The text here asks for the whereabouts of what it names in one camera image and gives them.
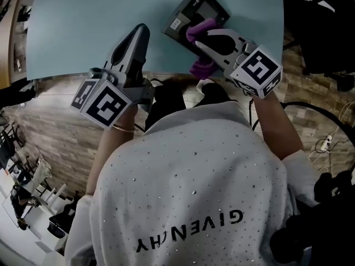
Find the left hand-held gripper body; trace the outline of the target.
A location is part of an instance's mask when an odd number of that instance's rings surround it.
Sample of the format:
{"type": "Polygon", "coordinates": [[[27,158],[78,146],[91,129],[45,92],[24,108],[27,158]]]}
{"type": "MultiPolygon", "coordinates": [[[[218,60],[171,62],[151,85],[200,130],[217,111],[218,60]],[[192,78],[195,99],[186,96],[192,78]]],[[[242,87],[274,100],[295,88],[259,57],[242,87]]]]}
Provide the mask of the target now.
{"type": "Polygon", "coordinates": [[[110,129],[132,105],[150,111],[154,87],[139,73],[136,78],[118,70],[91,68],[71,107],[104,129],[110,129]]]}

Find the thin gold bangle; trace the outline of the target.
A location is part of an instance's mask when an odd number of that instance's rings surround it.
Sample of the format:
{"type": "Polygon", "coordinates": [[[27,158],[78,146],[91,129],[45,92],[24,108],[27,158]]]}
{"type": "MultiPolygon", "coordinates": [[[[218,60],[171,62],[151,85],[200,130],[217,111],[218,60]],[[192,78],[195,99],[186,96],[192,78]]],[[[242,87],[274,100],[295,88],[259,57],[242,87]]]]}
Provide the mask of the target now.
{"type": "Polygon", "coordinates": [[[122,128],[122,127],[120,127],[120,126],[118,126],[116,124],[114,124],[112,127],[117,129],[117,130],[119,130],[119,131],[126,132],[126,133],[132,133],[133,134],[135,132],[135,129],[125,129],[125,128],[122,128]]]}

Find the purple cloth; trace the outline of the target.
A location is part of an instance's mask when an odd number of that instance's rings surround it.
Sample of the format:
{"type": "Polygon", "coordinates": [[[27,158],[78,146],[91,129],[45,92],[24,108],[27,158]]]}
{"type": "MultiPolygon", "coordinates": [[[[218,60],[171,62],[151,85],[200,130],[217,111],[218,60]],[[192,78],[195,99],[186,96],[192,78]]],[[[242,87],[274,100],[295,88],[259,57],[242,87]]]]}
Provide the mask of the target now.
{"type": "MultiPolygon", "coordinates": [[[[208,30],[217,29],[218,27],[217,21],[213,18],[208,18],[193,27],[188,27],[185,34],[186,39],[192,45],[195,45],[197,39],[206,34],[208,30]]],[[[199,51],[198,56],[197,61],[190,68],[190,73],[200,80],[205,80],[212,76],[219,69],[219,66],[202,51],[199,51]]]]}

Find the black equipment pack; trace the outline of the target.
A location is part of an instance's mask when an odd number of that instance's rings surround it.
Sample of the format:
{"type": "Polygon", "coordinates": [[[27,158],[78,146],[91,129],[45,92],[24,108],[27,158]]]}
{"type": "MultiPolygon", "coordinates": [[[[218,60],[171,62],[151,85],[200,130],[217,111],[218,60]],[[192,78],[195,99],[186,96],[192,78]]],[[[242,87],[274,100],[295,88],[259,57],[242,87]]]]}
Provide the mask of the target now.
{"type": "Polygon", "coordinates": [[[274,259],[298,266],[355,266],[355,184],[350,170],[322,173],[314,187],[317,205],[298,201],[299,215],[270,239],[274,259]]]}

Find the white power strip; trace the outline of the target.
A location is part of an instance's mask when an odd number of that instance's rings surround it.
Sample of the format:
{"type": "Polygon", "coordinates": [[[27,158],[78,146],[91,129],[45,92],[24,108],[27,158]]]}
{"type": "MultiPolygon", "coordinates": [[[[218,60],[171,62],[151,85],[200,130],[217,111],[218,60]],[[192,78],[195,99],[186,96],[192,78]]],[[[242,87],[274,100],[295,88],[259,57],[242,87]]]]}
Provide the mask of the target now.
{"type": "Polygon", "coordinates": [[[323,141],[321,147],[319,148],[320,152],[327,152],[330,150],[330,145],[332,142],[332,135],[328,135],[326,139],[323,141]]]}

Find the person's right forearm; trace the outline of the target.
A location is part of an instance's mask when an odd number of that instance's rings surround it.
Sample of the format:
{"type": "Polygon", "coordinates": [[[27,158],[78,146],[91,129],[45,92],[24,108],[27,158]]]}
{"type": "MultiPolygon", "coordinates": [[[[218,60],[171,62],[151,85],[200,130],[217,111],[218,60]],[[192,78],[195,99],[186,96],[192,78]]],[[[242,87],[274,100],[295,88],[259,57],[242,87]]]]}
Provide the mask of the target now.
{"type": "Polygon", "coordinates": [[[254,96],[253,102],[264,142],[279,159],[304,149],[295,127],[275,93],[271,92],[263,99],[254,96]]]}

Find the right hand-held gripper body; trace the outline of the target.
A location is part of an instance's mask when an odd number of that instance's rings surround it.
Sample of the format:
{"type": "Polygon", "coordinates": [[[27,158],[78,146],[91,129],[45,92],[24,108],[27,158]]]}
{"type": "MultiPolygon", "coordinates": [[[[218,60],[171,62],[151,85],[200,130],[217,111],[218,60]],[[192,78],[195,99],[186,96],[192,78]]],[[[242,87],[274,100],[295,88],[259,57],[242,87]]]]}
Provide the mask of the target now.
{"type": "Polygon", "coordinates": [[[224,76],[238,88],[263,99],[281,82],[282,66],[263,47],[246,41],[241,54],[227,67],[224,76]]]}

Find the person's left forearm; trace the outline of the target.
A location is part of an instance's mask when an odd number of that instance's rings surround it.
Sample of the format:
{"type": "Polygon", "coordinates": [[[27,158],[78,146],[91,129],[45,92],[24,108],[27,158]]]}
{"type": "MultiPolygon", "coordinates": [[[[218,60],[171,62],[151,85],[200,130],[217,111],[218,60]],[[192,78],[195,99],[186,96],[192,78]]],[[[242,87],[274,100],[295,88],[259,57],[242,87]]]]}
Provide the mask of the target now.
{"type": "MultiPolygon", "coordinates": [[[[136,105],[128,107],[115,124],[125,129],[134,129],[135,115],[137,112],[138,107],[136,105]]],[[[133,137],[134,134],[122,132],[113,127],[109,130],[103,131],[97,152],[95,154],[95,159],[89,173],[85,191],[86,195],[94,194],[98,177],[110,155],[118,147],[132,140],[133,137]]]]}

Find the light blue white-legged table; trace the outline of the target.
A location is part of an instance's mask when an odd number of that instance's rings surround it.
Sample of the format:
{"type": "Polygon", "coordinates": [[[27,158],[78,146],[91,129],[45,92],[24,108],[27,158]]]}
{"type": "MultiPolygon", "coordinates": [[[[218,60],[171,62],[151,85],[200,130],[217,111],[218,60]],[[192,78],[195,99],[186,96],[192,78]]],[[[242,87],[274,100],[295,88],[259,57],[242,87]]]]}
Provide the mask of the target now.
{"type": "MultiPolygon", "coordinates": [[[[27,78],[102,67],[114,46],[140,23],[150,29],[144,70],[188,73],[196,55],[163,33],[182,0],[34,0],[27,33],[27,78]]],[[[283,0],[217,0],[227,26],[282,56],[283,0]]]]}

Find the person's white shoe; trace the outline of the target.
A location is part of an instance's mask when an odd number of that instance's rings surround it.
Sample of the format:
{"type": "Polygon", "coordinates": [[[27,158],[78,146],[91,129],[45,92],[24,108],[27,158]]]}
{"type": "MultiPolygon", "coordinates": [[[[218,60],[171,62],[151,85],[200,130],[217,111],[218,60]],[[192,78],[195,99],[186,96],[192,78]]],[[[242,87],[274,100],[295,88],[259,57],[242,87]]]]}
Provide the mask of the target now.
{"type": "Polygon", "coordinates": [[[214,84],[215,82],[211,79],[204,79],[204,80],[199,80],[198,84],[196,85],[196,90],[201,93],[204,94],[202,92],[202,88],[203,86],[207,85],[207,84],[214,84]]]}

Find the light wooden desk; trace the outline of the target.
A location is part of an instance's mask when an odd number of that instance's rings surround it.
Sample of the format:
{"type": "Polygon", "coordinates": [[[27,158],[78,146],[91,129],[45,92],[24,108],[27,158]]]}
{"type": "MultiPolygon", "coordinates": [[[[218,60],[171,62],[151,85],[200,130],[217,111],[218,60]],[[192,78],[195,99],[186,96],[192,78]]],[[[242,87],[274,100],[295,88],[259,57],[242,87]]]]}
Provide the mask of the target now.
{"type": "Polygon", "coordinates": [[[32,6],[33,0],[8,0],[0,21],[0,89],[26,78],[26,71],[14,69],[14,45],[17,40],[16,24],[22,7],[32,6]]]}

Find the person's white dotted shirt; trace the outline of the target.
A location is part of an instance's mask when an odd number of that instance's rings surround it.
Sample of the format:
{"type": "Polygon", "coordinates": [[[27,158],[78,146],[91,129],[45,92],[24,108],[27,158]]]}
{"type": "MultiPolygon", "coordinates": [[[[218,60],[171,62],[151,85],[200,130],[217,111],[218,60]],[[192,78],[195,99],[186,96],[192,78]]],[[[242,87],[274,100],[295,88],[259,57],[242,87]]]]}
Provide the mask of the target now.
{"type": "Polygon", "coordinates": [[[82,197],[66,266],[276,266],[269,240],[314,206],[303,151],[280,160],[239,103],[171,114],[116,149],[82,197]]]}

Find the person's black trousers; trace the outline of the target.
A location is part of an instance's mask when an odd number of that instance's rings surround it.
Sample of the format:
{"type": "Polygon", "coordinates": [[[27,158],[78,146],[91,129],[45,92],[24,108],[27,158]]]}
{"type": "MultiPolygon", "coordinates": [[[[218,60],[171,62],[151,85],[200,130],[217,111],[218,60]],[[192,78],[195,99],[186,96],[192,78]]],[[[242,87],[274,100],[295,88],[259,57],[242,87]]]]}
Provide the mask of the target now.
{"type": "MultiPolygon", "coordinates": [[[[145,120],[145,131],[148,131],[160,119],[177,111],[185,110],[183,92],[188,86],[197,85],[198,82],[174,78],[166,80],[151,79],[151,84],[155,88],[155,102],[145,120]]],[[[231,100],[224,88],[218,83],[203,86],[202,92],[204,97],[197,106],[224,103],[231,100]]]]}

